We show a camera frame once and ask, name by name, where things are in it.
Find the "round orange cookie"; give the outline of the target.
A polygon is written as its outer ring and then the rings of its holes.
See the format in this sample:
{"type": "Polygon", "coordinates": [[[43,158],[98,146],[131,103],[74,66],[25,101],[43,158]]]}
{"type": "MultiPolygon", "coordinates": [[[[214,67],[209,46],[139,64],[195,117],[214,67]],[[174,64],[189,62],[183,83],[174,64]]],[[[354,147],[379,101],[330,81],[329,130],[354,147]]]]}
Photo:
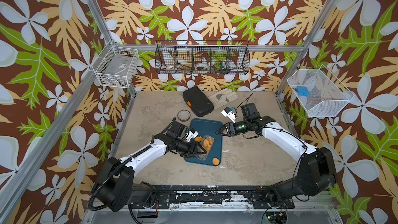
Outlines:
{"type": "Polygon", "coordinates": [[[218,166],[220,164],[220,160],[218,158],[213,158],[212,163],[213,165],[218,166]]]}

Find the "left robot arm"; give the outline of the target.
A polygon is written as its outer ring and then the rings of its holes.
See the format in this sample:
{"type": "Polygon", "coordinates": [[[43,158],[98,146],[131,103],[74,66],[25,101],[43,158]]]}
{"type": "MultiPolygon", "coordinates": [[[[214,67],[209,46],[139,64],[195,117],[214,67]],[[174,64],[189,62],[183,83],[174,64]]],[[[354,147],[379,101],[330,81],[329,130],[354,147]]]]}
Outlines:
{"type": "Polygon", "coordinates": [[[92,187],[88,201],[90,211],[108,208],[113,212],[124,206],[139,204],[145,208],[156,203],[156,189],[145,182],[134,183],[134,178],[143,168],[168,152],[183,158],[206,155],[205,147],[195,140],[198,132],[172,119],[160,133],[153,135],[149,144],[140,150],[117,159],[110,157],[102,167],[92,187]]]}

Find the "orange cookie pile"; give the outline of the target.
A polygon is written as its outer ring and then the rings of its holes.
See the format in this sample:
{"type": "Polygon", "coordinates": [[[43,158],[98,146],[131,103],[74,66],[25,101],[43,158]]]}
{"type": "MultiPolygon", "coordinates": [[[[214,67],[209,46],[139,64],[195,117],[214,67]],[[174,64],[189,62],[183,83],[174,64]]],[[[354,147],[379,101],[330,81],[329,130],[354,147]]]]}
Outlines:
{"type": "Polygon", "coordinates": [[[210,151],[212,145],[214,144],[214,139],[212,137],[207,137],[202,139],[202,146],[205,148],[206,151],[210,151]]]}

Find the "orange fish-shaped cookie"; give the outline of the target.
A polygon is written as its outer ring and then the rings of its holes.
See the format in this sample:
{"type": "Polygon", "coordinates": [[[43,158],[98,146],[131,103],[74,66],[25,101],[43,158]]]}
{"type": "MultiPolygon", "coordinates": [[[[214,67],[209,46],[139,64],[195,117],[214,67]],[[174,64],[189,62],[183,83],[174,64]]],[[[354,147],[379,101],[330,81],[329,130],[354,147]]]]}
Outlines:
{"type": "Polygon", "coordinates": [[[203,140],[203,138],[201,136],[198,136],[198,137],[195,138],[196,142],[201,142],[202,140],[203,140]]]}

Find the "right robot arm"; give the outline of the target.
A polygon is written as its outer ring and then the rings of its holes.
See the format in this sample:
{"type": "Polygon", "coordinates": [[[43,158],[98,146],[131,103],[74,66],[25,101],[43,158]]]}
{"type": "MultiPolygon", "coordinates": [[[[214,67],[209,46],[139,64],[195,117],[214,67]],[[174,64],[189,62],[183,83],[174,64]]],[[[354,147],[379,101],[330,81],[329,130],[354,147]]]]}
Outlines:
{"type": "Polygon", "coordinates": [[[329,149],[310,145],[284,129],[272,117],[261,116],[254,103],[241,106],[241,112],[243,119],[237,121],[231,108],[223,109],[222,115],[228,117],[230,122],[224,124],[216,134],[234,137],[254,132],[256,138],[272,141],[296,161],[291,179],[269,187],[265,202],[270,207],[281,205],[292,197],[314,197],[336,184],[337,172],[329,149]]]}

